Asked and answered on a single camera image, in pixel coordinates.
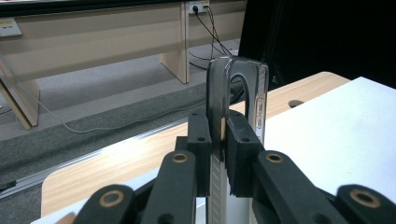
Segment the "wooden table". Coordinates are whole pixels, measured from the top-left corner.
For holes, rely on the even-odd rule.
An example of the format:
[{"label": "wooden table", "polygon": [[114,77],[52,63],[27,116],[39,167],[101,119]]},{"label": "wooden table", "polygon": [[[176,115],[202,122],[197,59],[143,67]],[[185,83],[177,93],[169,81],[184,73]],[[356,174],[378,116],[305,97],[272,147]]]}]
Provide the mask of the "wooden table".
[{"label": "wooden table", "polygon": [[[290,109],[289,101],[309,101],[349,80],[332,73],[319,73],[268,93],[266,115],[271,118]],[[243,103],[232,109],[244,111]],[[110,146],[103,154],[58,170],[42,187],[41,216],[90,197],[101,187],[120,184],[160,166],[163,156],[175,149],[176,137],[187,135],[187,123],[143,139],[130,139]]]}]

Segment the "gray floor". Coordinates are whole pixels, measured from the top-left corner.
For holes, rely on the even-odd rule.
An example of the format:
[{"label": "gray floor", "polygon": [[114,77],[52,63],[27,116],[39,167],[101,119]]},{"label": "gray floor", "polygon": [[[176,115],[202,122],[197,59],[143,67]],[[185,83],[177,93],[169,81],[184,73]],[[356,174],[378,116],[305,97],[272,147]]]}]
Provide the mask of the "gray floor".
[{"label": "gray floor", "polygon": [[[223,44],[237,49],[239,40]],[[193,48],[191,52],[210,57],[209,46]],[[193,57],[191,62],[204,67],[208,64]],[[158,56],[41,78],[37,82],[40,101],[62,121],[42,106],[39,124],[32,130],[24,130],[12,111],[0,115],[0,183],[35,174],[204,108],[200,104],[179,110],[205,100],[205,71],[191,66],[191,82],[183,85],[159,63]],[[9,110],[2,97],[0,105],[3,107],[0,114]],[[67,122],[77,131],[116,128],[169,111],[157,119],[105,132],[73,133],[62,125]],[[0,199],[0,223],[30,223],[38,219],[40,201],[40,185]]]}]

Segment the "white desk leg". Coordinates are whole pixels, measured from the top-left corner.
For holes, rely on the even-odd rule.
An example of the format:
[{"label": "white desk leg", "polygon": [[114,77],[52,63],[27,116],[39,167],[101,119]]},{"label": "white desk leg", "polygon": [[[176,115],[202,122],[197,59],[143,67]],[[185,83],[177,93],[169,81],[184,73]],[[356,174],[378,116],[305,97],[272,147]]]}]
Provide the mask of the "white desk leg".
[{"label": "white desk leg", "polygon": [[[36,126],[38,121],[38,102],[32,96],[37,100],[39,99],[40,89],[37,83],[34,80],[20,84],[15,83],[11,71],[1,59],[0,67],[0,92],[25,129]],[[23,86],[32,96],[21,90],[19,85]]]},{"label": "white desk leg", "polygon": [[190,82],[189,69],[189,3],[180,3],[180,48],[162,53],[161,63],[182,83]]}]

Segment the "desk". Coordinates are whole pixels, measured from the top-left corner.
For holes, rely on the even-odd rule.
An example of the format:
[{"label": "desk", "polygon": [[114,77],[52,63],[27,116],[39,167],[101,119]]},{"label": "desk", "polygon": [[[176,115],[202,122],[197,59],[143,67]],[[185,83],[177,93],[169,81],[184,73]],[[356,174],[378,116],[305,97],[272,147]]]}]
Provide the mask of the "desk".
[{"label": "desk", "polygon": [[[21,125],[30,129],[38,123],[37,101],[20,88],[38,99],[38,78],[160,54],[161,63],[188,83],[189,48],[211,43],[212,36],[189,14],[189,2],[150,2],[157,4],[15,17],[22,35],[0,37],[0,93]],[[210,2],[221,41],[240,37],[245,4]],[[210,27],[207,13],[200,18]]]},{"label": "desk", "polygon": [[[268,93],[266,115],[271,118],[288,109],[290,100],[309,101],[349,80],[323,72]],[[243,103],[232,109],[243,111]],[[175,149],[176,137],[187,135],[183,123],[140,140],[125,140],[114,149],[58,170],[47,177],[42,187],[41,216],[90,197],[101,187],[120,184],[160,166],[163,156]]]}]

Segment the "wall socket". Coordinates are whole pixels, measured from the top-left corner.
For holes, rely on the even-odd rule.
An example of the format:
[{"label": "wall socket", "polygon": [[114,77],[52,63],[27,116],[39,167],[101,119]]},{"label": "wall socket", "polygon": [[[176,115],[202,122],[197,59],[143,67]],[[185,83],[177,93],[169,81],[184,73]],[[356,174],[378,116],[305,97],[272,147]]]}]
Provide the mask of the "wall socket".
[{"label": "wall socket", "polygon": [[209,6],[209,1],[205,0],[205,1],[190,1],[190,10],[189,13],[190,14],[195,14],[193,7],[198,7],[198,13],[201,12],[207,12],[206,9],[204,9],[204,7],[208,7]]}]

